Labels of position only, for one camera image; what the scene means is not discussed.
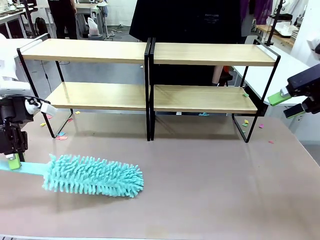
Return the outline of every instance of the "purple curtain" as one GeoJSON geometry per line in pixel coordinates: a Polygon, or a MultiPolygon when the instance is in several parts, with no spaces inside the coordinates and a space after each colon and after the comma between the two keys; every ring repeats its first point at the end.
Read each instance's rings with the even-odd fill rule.
{"type": "MultiPolygon", "coordinates": [[[[255,0],[254,18],[257,25],[265,25],[267,18],[271,14],[273,0],[255,0]]],[[[246,17],[249,0],[241,0],[240,15],[241,21],[246,17]]]]}

